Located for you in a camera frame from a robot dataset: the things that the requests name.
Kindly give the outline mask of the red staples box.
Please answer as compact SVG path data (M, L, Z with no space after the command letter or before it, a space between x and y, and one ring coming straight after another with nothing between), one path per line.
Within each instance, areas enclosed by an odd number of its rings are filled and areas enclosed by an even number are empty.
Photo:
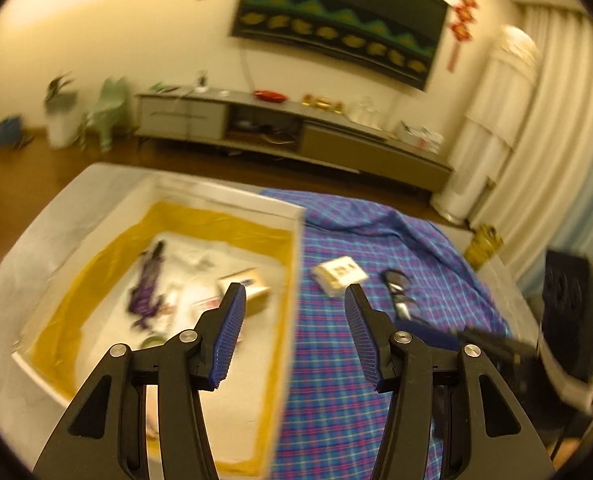
M190 313L197 318L200 318L204 312L217 309L219 304L220 298L218 296L205 298L195 302L194 304L191 304Z

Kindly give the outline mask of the black safety glasses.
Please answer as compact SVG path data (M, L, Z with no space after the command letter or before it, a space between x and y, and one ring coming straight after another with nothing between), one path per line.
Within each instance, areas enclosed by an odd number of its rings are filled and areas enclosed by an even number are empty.
M418 304L409 295L411 281L408 276L395 269L386 269L380 273L382 283L391 297L394 310L399 318L420 321Z

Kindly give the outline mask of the gold metal tin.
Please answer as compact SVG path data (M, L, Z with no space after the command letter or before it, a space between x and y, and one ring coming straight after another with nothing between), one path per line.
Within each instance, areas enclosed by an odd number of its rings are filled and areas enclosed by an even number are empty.
M238 283L246 289L246 317L257 315L267 307L272 289L257 268L249 268L229 274L217 280L219 292L224 294L232 283Z

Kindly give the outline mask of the white power adapter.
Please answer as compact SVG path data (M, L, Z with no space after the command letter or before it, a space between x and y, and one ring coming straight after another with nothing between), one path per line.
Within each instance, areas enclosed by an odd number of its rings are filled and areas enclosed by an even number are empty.
M170 259L189 273L202 273L214 268L215 263L208 249L176 249Z

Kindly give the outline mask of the purple plastic figurine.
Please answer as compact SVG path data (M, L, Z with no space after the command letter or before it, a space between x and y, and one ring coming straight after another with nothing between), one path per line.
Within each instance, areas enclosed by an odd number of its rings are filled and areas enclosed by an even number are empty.
M156 286L162 271L166 243L159 240L151 250L141 252L137 284L130 289L127 311L136 315L133 326L140 330L149 328L149 321L159 314L164 296L156 296Z

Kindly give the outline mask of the small labelled glass tube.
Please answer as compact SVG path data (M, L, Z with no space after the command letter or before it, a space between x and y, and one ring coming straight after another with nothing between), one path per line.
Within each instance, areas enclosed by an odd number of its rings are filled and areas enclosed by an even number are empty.
M182 293L184 288L182 285L172 283L168 286L165 292L164 306L162 307L162 320L164 321L164 327L167 332L172 330L172 327L176 320L176 314L178 312L180 300L182 300Z

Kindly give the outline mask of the white card box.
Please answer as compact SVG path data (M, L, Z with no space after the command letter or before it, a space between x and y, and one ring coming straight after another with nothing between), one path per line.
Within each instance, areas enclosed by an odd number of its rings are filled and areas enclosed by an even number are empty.
M311 277L330 298L341 297L349 285L366 282L369 275L350 256L318 263Z

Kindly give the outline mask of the blue plaid cloth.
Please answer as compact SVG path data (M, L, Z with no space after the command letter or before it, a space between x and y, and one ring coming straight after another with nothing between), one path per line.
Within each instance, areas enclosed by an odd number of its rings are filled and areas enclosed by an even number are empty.
M295 357L274 479L368 479L407 372L381 274L403 273L413 312L446 334L509 326L435 224L368 200L267 188L304 209Z

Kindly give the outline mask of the amber glass jar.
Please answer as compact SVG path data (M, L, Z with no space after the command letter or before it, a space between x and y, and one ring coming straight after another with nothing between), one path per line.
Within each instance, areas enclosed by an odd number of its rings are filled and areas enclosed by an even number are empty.
M482 269L490 258L502 248L503 239L490 224L481 224L474 231L472 240L463 253L463 258L474 272Z

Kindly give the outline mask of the white curtain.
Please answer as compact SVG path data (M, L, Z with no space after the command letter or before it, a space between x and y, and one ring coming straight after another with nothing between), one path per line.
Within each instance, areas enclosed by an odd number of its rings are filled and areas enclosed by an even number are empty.
M523 29L541 54L535 96L473 221L499 230L500 258L530 295L543 286L547 248L593 258L593 19L528 6Z

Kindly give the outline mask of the white foam box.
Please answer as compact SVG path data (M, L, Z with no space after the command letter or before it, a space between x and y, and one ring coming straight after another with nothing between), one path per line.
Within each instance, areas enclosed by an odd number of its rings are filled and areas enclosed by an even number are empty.
M272 469L287 403L301 265L304 211L260 194L159 172L139 182L74 246L21 332L13 359L57 404L75 392L113 344L139 349L147 336L166 341L191 330L191 304L224 294L217 280L257 268L272 289L266 309L245 318L226 379L201 398L217 472L225 479L265 479ZM141 252L164 240L155 295L182 285L167 332L159 314L133 326L129 292ZM215 266L189 273L170 256L208 249Z

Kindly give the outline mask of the white floor air conditioner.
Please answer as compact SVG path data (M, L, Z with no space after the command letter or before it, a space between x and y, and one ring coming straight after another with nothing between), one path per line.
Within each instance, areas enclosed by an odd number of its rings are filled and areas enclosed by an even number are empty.
M448 156L453 167L431 205L444 219L464 224L512 155L531 106L540 51L522 29L505 26L491 48L479 85Z

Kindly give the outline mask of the long grey tv cabinet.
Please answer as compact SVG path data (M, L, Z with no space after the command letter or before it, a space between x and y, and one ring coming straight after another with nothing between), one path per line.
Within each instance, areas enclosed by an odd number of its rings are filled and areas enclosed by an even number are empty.
M439 192L453 173L441 157L347 117L241 91L188 88L136 95L140 138L219 146L328 166Z

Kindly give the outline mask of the clear glass cups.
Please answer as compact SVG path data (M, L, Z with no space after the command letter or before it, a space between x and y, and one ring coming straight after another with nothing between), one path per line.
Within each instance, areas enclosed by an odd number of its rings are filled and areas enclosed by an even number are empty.
M384 113L374 105L369 96L351 104L347 110L347 118L357 125L377 130L382 130L385 124Z

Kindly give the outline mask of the red dish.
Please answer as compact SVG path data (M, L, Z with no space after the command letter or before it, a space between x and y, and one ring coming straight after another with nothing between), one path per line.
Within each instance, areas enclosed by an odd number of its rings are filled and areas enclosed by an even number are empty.
M282 104L284 102L287 102L287 100L289 99L287 96L280 92L270 90L255 90L253 92L253 96L258 101L274 104Z

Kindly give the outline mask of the green plastic child chair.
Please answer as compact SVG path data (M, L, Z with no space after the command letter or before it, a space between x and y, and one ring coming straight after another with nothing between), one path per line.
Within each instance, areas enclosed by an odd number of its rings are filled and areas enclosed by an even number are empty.
M110 152L113 148L113 131L126 132L130 128L129 90L125 77L109 77L103 82L98 100L83 114L78 143L86 150L87 132L98 133L100 151Z

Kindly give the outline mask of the white trash bin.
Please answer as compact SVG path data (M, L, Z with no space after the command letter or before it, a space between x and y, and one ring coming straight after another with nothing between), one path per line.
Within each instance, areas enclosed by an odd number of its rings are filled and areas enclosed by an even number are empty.
M44 99L47 139L50 148L62 150L72 145L78 136L83 113L78 91L72 89L74 78L64 73L48 84Z

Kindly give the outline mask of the red chinese knot right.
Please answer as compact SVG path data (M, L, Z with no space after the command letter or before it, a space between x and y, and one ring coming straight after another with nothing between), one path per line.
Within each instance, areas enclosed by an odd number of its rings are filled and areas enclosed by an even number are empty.
M453 73L456 70L461 47L472 40L471 26L475 23L475 11L479 9L477 0L458 0L456 6L453 6L453 21L449 29L455 39L453 52L451 52L447 70Z

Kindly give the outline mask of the wall television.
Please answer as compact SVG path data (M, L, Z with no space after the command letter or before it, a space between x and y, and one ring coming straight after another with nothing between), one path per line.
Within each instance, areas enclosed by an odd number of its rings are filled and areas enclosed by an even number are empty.
M445 0L239 0L231 34L292 44L423 90L448 9Z

